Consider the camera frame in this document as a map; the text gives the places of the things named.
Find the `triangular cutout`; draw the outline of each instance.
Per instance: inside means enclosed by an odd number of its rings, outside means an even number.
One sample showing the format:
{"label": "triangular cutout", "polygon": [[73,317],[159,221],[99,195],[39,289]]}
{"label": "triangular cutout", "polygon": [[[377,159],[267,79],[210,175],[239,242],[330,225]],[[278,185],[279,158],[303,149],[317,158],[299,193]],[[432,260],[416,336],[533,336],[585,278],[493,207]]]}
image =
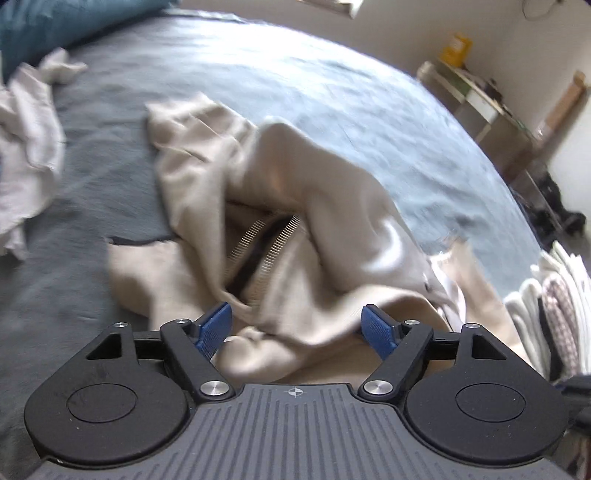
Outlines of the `triangular cutout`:
{"label": "triangular cutout", "polygon": [[480,360],[506,360],[505,355],[481,335],[472,337],[472,358]]}
{"label": "triangular cutout", "polygon": [[87,360],[108,358],[121,358],[121,335],[118,333],[110,333],[98,347],[86,355]]}

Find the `metal screw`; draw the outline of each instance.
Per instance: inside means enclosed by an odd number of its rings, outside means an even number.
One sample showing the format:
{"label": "metal screw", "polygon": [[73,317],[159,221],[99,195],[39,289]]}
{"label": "metal screw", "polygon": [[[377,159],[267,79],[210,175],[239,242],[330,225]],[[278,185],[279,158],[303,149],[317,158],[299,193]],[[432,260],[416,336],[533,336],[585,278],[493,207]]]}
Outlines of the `metal screw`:
{"label": "metal screw", "polygon": [[201,390],[201,393],[204,395],[217,397],[227,393],[230,390],[230,386],[225,382],[220,382],[219,380],[211,380],[210,382],[205,382],[203,385],[201,385],[199,390]]}
{"label": "metal screw", "polygon": [[372,395],[385,395],[386,393],[390,393],[394,387],[390,382],[386,382],[385,380],[372,380],[367,382],[363,389]]}

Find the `bed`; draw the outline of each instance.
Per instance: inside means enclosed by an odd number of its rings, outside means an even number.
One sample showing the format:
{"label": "bed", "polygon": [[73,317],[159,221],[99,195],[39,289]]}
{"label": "bed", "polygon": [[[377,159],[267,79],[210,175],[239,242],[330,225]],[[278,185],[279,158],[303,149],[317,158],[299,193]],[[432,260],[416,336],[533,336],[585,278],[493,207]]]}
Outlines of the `bed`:
{"label": "bed", "polygon": [[109,293],[104,238],[171,234],[145,131],[145,103],[199,91],[254,122],[281,116],[371,172],[429,253],[470,241],[501,296],[539,247],[493,165],[418,82],[330,42],[235,17],[168,12],[71,51],[89,70],[56,87],[67,137],[54,203],[27,223],[30,256],[0,258],[0,471],[38,460],[28,396],[115,321],[145,327]]}

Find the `beige wall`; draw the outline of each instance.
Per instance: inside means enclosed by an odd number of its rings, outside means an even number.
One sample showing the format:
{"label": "beige wall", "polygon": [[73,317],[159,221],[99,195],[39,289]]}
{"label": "beige wall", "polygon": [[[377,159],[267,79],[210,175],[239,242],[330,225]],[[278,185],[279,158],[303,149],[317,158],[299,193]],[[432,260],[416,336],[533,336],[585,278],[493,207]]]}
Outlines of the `beige wall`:
{"label": "beige wall", "polygon": [[297,0],[184,0],[183,8],[233,12],[328,38],[414,74],[455,31],[474,40],[468,65],[488,75],[519,0],[365,0],[357,17]]}
{"label": "beige wall", "polygon": [[[544,10],[550,0],[529,0]],[[591,7],[583,0],[565,0],[543,21],[520,19],[493,63],[495,79],[507,105],[533,129],[552,109],[575,70],[591,82]],[[579,108],[570,128],[548,159],[567,208],[588,218],[591,238],[591,102]]]}

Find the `gray gripper base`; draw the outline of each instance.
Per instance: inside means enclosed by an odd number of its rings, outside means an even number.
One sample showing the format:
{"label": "gray gripper base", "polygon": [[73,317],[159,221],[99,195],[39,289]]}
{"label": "gray gripper base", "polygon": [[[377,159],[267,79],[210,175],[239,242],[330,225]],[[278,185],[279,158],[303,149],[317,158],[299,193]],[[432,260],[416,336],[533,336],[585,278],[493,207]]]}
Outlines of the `gray gripper base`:
{"label": "gray gripper base", "polygon": [[557,480],[549,460],[480,468],[444,458],[407,432],[397,412],[345,385],[246,385],[199,407],[168,447],[135,464],[73,470],[44,462],[30,480]]}

